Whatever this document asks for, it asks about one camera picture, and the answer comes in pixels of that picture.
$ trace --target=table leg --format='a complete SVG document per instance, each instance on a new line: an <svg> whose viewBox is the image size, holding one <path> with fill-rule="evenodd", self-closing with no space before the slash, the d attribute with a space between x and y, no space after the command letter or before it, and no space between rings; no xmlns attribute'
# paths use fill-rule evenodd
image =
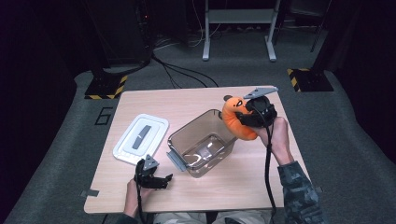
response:
<svg viewBox="0 0 396 224"><path fill-rule="evenodd" d="M275 55L275 50L274 50L274 45L273 45L272 39L274 36L274 30L275 30L275 26L276 26L277 13L279 11L279 5L280 5L280 0L277 0L276 5L274 7L273 15L272 15L270 33L269 33L269 35L267 35L265 37L265 44L267 45L268 57L270 58L270 62L272 62L272 63L276 62L276 55Z"/></svg>
<svg viewBox="0 0 396 224"><path fill-rule="evenodd" d="M204 55L202 56L202 60L209 61L209 51L210 51L209 4L208 4L208 0L205 0L205 45L204 45Z"/></svg>

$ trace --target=human hand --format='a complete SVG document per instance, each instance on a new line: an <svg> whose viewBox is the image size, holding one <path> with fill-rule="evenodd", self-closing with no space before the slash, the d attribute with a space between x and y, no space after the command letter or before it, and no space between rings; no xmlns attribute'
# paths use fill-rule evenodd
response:
<svg viewBox="0 0 396 224"><path fill-rule="evenodd" d="M154 189L141 188L140 196L142 197L142 203L146 201L152 191L154 191ZM129 217L134 217L137 212L137 207L138 203L136 183L133 179L131 179L127 185L125 207L123 213Z"/></svg>
<svg viewBox="0 0 396 224"><path fill-rule="evenodd" d="M260 137L264 145L268 145L268 133L265 128L254 128L250 127ZM274 124L269 127L269 130L273 130L271 144L272 153L274 154L276 161L279 165L285 165L294 161L290 153L289 143L289 123L282 117L277 117L274 120Z"/></svg>

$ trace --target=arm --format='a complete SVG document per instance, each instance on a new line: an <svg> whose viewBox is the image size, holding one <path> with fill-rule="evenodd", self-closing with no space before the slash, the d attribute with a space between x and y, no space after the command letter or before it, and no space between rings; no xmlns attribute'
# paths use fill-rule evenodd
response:
<svg viewBox="0 0 396 224"><path fill-rule="evenodd" d="M140 190L140 196L142 197L142 202L144 202L153 189ZM134 180L130 180L127 185L125 206L123 210L123 216L119 218L117 224L137 224L137 220L134 218L137 212L137 189Z"/></svg>
<svg viewBox="0 0 396 224"><path fill-rule="evenodd" d="M318 205L317 193L300 164L290 153L288 128L289 124L285 119L276 118L271 139L272 153L279 164L277 169L283 186L285 223L326 223ZM264 128L252 129L267 146L267 131Z"/></svg>

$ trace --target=black speaker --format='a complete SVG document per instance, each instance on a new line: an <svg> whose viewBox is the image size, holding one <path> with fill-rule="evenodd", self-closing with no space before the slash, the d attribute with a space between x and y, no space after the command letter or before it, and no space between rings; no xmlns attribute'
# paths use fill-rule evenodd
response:
<svg viewBox="0 0 396 224"><path fill-rule="evenodd" d="M150 0L83 1L110 65L150 60L155 37Z"/></svg>

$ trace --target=black cable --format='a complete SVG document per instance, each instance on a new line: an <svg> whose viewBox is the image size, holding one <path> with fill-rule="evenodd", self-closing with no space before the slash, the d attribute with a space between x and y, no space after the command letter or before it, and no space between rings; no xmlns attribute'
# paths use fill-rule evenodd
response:
<svg viewBox="0 0 396 224"><path fill-rule="evenodd" d="M102 224L105 224L108 214L103 217Z"/></svg>
<svg viewBox="0 0 396 224"><path fill-rule="evenodd" d="M135 67L135 68L131 68L131 69L128 69L128 70L125 70L125 71L122 71L122 72L109 73L109 72L107 72L107 71L104 71L104 73L105 73L106 75L110 75L110 76L113 76L113 77L127 76L127 75L130 75L130 74L132 74L132 73L135 73L135 72L139 71L140 69L146 67L148 64L149 64L149 60L142 62L141 64L139 64L139 65L138 65L137 67Z"/></svg>
<svg viewBox="0 0 396 224"><path fill-rule="evenodd" d="M207 75L205 75L205 74L203 74L203 73L200 73L200 72L197 72L197 71L193 71L193 70L190 70L190 69L188 69L188 68L183 68L183 67L180 67L180 66L177 66L177 65L174 65L174 64L164 63L164 62L161 61L159 58L157 58L154 54L151 55L151 58L152 58L154 61L156 61L157 63L159 63L159 64L161 64L161 65L163 66L163 68L164 68L165 71L166 71L166 74L167 74L167 75L169 76L169 78L171 79L172 85L173 85L174 87L175 87L174 83L175 83L175 84L177 84L177 83L176 83L175 80L172 78L172 76L171 76L171 74L169 73L168 69L170 69L170 70L172 70L172 71L174 71L174 72L180 73L181 75L184 75L184 76L186 76L186 77L191 77L191 78L193 78L193 79L199 81L199 82L200 82L202 85L204 85L206 88L207 88L207 86L206 86L206 84L205 84L202 80L200 80L199 78L194 77L194 76L192 76L192 75L189 75L189 74L187 74L187 73L185 73L185 72L182 72L182 71L180 71L180 70L188 71L188 72L191 72L191 73L195 73L195 74L201 75L201 76L203 76L203 77L207 77L208 79L210 79L210 80L216 85L216 87L219 86L218 83L217 83L213 78L211 78L211 77L209 77L209 76L207 76Z"/></svg>
<svg viewBox="0 0 396 224"><path fill-rule="evenodd" d="M265 122L265 118L262 116L262 113L255 106L253 106L252 108L262 118L262 121L264 122L265 130L267 131L268 144L267 144L267 154L266 154L266 157L265 157L265 177L264 178L265 178L265 187L267 187L268 197L270 198L270 202L271 202L272 209L273 209L272 212L271 212L271 220L272 220L272 223L275 223L274 222L274 216L276 214L276 204L275 204L275 201L274 201L274 195L273 195L272 190L271 190L270 178L269 178L270 161L271 161L271 153L272 153L271 139L272 139L272 133L274 132L274 126L275 126L274 120L275 120L275 118L273 118L272 130L270 132L270 129L269 129L267 123Z"/></svg>
<svg viewBox="0 0 396 224"><path fill-rule="evenodd" d="M137 189L137 208L139 210L139 216L140 216L140 220L142 220L143 224L147 224L146 220L143 217L143 209L142 209L142 196L140 196L140 189L141 187L139 186L139 184L137 183L137 178L136 178L136 189Z"/></svg>

